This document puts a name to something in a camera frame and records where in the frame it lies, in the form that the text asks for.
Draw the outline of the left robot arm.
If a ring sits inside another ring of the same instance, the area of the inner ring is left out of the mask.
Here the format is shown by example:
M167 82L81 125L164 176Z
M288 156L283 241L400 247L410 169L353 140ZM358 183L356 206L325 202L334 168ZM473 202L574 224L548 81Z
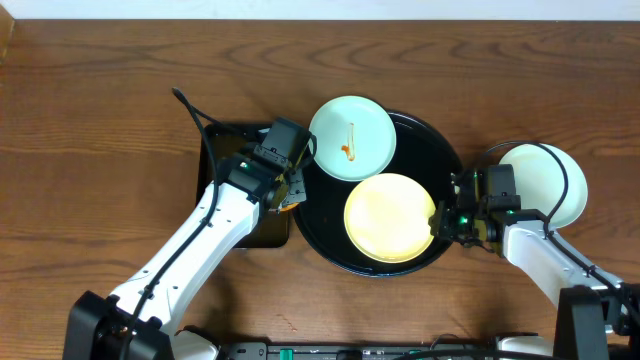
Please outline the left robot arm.
M85 292L68 319L66 359L216 359L211 340L179 325L194 296L265 213L292 204L313 157L257 146L215 167L195 209L152 259L103 298Z

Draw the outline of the light blue plate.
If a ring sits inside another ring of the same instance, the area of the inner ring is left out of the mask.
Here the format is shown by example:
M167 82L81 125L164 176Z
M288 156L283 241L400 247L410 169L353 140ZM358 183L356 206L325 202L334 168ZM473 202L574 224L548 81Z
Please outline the light blue plate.
M581 167L571 156L555 146L546 144L546 147L559 158L568 176L566 197L550 221L552 227L562 228L581 216L588 201L588 185ZM509 150L500 164L513 167L522 208L548 215L564 189L562 171L555 159L535 145L520 145Z
M341 96L314 114L310 131L316 164L328 175L357 182L374 176L391 162L397 135L387 111L361 96Z

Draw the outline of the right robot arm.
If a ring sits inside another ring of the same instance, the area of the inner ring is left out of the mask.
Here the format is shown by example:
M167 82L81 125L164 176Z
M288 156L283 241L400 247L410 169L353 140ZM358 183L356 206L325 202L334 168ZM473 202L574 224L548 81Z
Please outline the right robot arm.
M559 359L636 359L639 287L603 271L550 225L524 209L509 165L452 175L450 199L429 224L439 240L481 247L522 270L557 309L552 355Z

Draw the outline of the orange green sponge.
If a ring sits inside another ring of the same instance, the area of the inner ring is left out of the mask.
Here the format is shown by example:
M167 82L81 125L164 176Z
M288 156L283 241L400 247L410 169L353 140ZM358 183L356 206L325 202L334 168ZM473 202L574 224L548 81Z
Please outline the orange green sponge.
M283 201L283 202L279 205L279 207L276 209L276 211L277 211L278 213L280 213L280 212L287 212L287 211L290 211L290 210L292 210L292 209L296 208L298 205L299 205L299 203L298 203L298 202Z

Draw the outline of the yellow plate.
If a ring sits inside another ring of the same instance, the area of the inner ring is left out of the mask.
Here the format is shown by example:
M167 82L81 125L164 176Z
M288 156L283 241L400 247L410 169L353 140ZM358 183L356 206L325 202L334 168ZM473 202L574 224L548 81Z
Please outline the yellow plate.
M432 197L417 181L382 173L350 192L343 219L356 249L372 260L397 264L417 258L433 243L429 219L435 211Z

